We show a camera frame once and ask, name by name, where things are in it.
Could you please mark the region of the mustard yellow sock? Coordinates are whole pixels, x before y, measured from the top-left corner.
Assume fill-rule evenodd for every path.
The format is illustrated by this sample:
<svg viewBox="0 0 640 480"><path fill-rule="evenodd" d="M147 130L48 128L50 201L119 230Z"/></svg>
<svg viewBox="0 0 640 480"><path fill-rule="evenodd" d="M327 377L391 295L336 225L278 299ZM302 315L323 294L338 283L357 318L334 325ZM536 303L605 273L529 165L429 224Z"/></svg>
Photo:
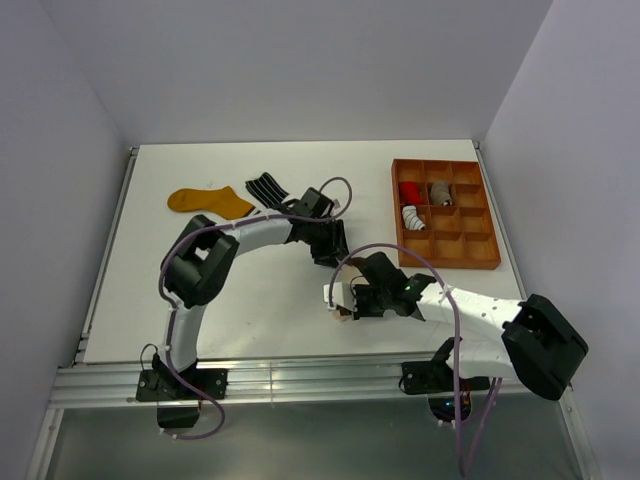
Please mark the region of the mustard yellow sock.
<svg viewBox="0 0 640 480"><path fill-rule="evenodd" d="M238 220L255 210L253 204L239 197L230 186L214 190L183 188L169 196L167 206L178 213L206 211L225 220Z"/></svg>

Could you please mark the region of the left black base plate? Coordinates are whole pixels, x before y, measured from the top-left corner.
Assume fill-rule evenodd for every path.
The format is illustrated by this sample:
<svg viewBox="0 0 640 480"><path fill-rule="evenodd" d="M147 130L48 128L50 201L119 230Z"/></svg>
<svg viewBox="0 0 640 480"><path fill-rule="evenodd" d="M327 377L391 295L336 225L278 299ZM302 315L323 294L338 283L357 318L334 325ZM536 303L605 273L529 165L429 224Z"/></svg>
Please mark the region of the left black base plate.
<svg viewBox="0 0 640 480"><path fill-rule="evenodd" d="M227 387L226 369L196 369L189 383L214 400L225 398ZM163 377L155 370L140 373L135 394L138 402L192 401L203 396L186 387L171 373Z"/></svg>

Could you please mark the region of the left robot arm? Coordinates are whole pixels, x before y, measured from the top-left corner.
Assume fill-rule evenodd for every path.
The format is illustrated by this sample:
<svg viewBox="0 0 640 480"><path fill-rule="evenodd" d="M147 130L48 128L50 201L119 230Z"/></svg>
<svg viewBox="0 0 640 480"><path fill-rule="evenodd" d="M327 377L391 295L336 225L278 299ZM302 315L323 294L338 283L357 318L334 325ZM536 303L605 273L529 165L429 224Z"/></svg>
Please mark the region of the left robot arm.
<svg viewBox="0 0 640 480"><path fill-rule="evenodd" d="M322 188L308 188L300 199L239 220L217 224L204 215L192 217L160 267L158 290L170 308L164 344L152 360L160 391L172 399L203 394L195 384L202 318L237 257L292 242L307 244L320 266L333 268L346 257L337 206Z"/></svg>

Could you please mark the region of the wooden compartment tray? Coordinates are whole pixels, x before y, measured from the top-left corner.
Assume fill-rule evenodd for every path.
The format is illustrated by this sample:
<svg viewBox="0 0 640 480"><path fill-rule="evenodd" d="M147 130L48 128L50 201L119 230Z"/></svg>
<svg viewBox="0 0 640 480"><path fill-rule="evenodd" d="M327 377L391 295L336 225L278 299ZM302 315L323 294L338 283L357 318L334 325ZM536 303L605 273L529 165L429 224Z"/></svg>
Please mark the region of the wooden compartment tray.
<svg viewBox="0 0 640 480"><path fill-rule="evenodd" d="M431 203L434 182L450 184L453 206ZM417 205L424 231L404 227L399 183L420 184L424 203ZM497 235L477 162L396 158L391 166L397 243L436 268L494 270L501 263Z"/></svg>

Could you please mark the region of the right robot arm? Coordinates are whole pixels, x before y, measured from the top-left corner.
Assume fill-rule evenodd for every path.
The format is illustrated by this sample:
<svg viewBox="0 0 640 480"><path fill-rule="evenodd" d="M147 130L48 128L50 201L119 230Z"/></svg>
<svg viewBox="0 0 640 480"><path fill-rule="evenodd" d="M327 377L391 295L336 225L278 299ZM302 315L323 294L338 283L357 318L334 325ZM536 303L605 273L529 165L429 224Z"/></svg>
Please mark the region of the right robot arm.
<svg viewBox="0 0 640 480"><path fill-rule="evenodd" d="M366 280L351 289L348 310L355 318L393 312L453 329L431 360L403 366L409 395L487 390L491 379L502 378L557 401L588 353L586 341L544 296L511 300L443 289L430 275L407 276L383 252L350 264Z"/></svg>

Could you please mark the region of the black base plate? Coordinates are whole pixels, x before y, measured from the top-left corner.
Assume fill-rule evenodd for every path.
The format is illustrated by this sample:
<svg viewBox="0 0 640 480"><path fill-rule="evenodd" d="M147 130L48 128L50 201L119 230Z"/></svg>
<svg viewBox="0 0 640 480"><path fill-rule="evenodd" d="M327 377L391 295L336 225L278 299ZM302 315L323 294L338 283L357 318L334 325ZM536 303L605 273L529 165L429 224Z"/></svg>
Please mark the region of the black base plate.
<svg viewBox="0 0 640 480"><path fill-rule="evenodd" d="M226 369L196 369L189 383L214 400L225 398L227 387ZM192 401L203 396L186 387L171 373L163 377L155 370L140 373L135 394L138 402Z"/></svg>
<svg viewBox="0 0 640 480"><path fill-rule="evenodd" d="M406 395L454 394L453 370L443 362L409 361L401 364L398 388ZM487 377L459 378L459 392L488 391Z"/></svg>

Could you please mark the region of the cream brown sock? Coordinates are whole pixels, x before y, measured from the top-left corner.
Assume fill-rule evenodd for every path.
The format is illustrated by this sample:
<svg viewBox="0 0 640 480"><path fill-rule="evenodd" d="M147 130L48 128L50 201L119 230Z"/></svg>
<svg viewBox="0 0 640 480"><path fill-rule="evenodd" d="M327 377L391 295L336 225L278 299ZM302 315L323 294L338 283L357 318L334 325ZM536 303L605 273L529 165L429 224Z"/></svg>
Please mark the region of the cream brown sock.
<svg viewBox="0 0 640 480"><path fill-rule="evenodd" d="M354 313L356 309L355 287L358 285L367 284L367 280L364 278L364 276L362 275L362 272L359 269L363 260L364 258L361 256L356 256L352 259L347 260L345 265L340 269L340 271L336 275L334 283L335 282L348 283L352 288L352 292L354 293L354 300L355 300L355 307L353 312L343 310L343 309L337 309L335 311L329 310L332 316L339 322L346 322L348 320L354 319Z"/></svg>

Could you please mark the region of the grey rolled sock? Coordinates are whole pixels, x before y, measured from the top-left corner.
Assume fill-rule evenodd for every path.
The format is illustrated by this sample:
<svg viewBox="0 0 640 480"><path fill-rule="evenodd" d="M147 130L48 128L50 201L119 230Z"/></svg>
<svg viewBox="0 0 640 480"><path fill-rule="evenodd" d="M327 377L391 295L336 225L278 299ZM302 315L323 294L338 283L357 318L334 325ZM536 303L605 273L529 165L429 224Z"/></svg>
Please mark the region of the grey rolled sock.
<svg viewBox="0 0 640 480"><path fill-rule="evenodd" d="M436 206L453 206L454 201L450 191L450 184L445 180L433 183L429 191L430 200Z"/></svg>

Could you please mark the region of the red rolled sock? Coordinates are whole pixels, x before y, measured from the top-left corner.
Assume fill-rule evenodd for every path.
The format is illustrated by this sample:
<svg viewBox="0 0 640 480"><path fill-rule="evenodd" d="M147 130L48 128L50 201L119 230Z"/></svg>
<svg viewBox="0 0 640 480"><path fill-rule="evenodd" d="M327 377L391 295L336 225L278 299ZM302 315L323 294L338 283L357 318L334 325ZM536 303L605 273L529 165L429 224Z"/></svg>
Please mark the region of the red rolled sock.
<svg viewBox="0 0 640 480"><path fill-rule="evenodd" d="M399 183L399 194L405 205L422 205L424 203L421 193L421 186L414 181L403 181Z"/></svg>

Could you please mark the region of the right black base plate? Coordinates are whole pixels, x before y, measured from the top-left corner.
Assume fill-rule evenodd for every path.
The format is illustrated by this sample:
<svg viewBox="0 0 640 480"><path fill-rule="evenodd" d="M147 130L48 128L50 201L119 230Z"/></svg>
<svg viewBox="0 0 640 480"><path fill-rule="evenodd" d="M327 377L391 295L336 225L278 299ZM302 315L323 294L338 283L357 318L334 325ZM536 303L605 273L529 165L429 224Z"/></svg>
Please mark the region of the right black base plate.
<svg viewBox="0 0 640 480"><path fill-rule="evenodd" d="M443 362L409 361L401 364L398 388L406 395L454 394L453 370ZM459 392L488 391L487 377L459 378Z"/></svg>

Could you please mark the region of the aluminium frame rail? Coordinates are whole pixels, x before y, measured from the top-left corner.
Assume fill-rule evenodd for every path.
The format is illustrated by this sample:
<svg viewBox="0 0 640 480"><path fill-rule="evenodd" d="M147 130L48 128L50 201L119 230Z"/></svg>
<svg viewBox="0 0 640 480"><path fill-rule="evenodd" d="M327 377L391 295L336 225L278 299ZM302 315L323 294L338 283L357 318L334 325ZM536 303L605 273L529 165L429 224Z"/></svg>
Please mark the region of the aluminium frame rail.
<svg viewBox="0 0 640 480"><path fill-rule="evenodd" d="M231 404L402 399L401 364L429 354L379 354L281 359L202 361L203 369L227 371L225 398ZM135 399L140 367L77 365L60 369L50 409L152 407Z"/></svg>

